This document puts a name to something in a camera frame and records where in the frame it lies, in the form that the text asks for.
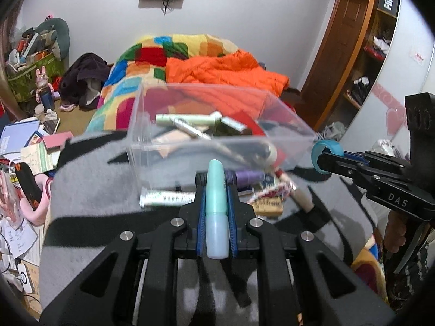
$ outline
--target person's hand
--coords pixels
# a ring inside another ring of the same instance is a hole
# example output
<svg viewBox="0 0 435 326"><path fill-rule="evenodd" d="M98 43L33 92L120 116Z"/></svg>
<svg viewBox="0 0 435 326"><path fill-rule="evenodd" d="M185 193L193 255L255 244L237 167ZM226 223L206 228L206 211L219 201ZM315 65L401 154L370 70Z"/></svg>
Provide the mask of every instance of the person's hand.
<svg viewBox="0 0 435 326"><path fill-rule="evenodd" d="M384 246L388 251L396 253L401 246L405 245L406 219L405 215L395 211L390 211L388 214L384 237Z"/></svg>

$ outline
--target colorful patchwork quilt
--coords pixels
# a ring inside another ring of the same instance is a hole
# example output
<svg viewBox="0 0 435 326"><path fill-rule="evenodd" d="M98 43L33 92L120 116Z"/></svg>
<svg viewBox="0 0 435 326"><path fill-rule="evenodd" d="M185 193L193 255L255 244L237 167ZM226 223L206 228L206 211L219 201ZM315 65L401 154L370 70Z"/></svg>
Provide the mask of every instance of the colorful patchwork quilt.
<svg viewBox="0 0 435 326"><path fill-rule="evenodd" d="M112 68L86 132L127 129L139 85L166 84L165 68L169 57L187 60L193 56L224 56L237 50L232 42L208 34L144 37L125 51ZM180 96L180 93L162 92L162 88L155 90L147 93L147 100L150 98L160 108L175 104L176 97Z"/></svg>

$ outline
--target light blue bottle cap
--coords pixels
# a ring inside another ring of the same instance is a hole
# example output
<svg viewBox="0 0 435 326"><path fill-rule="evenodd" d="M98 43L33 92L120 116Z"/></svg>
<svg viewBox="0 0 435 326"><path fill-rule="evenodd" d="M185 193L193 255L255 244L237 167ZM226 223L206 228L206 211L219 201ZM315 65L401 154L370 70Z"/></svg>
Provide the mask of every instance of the light blue bottle cap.
<svg viewBox="0 0 435 326"><path fill-rule="evenodd" d="M227 190L223 165L216 159L208 163L205 214L228 214Z"/></svg>

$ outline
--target dark clothing pile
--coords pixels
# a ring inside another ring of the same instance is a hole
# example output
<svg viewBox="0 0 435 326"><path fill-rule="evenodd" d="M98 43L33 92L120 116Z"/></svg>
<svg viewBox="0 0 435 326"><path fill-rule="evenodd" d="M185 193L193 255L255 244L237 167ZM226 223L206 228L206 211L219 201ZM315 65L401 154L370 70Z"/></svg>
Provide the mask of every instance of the dark clothing pile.
<svg viewBox="0 0 435 326"><path fill-rule="evenodd" d="M358 104L362 105L370 92L372 84L373 82L365 76L353 81L351 97L356 100Z"/></svg>
<svg viewBox="0 0 435 326"><path fill-rule="evenodd" d="M103 86L109 77L109 72L110 67L101 57L91 52L83 54L65 72L60 81L59 93L62 103L78 104L85 109L96 109L98 97L92 103L86 104L87 80L96 79Z"/></svg>

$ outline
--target blue tape roll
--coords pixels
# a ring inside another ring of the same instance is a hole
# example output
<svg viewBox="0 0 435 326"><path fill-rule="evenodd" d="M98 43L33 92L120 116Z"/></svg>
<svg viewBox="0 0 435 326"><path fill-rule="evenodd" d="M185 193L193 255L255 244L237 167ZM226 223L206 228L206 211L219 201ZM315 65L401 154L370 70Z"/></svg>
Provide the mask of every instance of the blue tape roll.
<svg viewBox="0 0 435 326"><path fill-rule="evenodd" d="M317 142L311 150L311 161L313 163L314 169L316 169L321 174L329 174L329 172L327 172L326 170L320 169L317 164L317 159L323 153L325 148L329 149L332 154L341 155L342 157L344 157L344 151L337 141L334 141L333 139L324 139Z"/></svg>

